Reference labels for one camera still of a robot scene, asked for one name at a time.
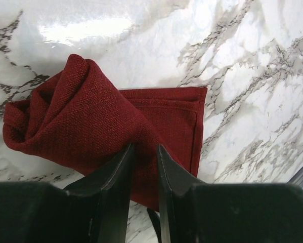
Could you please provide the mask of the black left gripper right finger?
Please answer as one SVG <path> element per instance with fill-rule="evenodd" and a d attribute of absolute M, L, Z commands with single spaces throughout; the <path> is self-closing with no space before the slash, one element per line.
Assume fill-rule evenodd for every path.
<path fill-rule="evenodd" d="M 303 242 L 303 189 L 207 184 L 157 147 L 159 242 Z"/>

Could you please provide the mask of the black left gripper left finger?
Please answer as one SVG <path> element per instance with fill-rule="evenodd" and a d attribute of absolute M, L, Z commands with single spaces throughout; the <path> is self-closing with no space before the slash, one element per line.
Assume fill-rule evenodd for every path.
<path fill-rule="evenodd" d="M 134 162 L 130 144 L 63 189 L 0 182 L 0 242 L 125 242 Z"/>

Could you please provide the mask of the red cloth napkin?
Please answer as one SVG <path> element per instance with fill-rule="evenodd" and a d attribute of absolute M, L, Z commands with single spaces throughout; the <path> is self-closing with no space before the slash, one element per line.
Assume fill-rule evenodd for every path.
<path fill-rule="evenodd" d="M 3 139 L 83 175 L 133 143 L 131 199 L 158 210 L 156 147 L 197 175 L 206 94 L 206 87 L 118 90 L 95 61 L 72 54 L 29 99 L 6 104 Z"/>

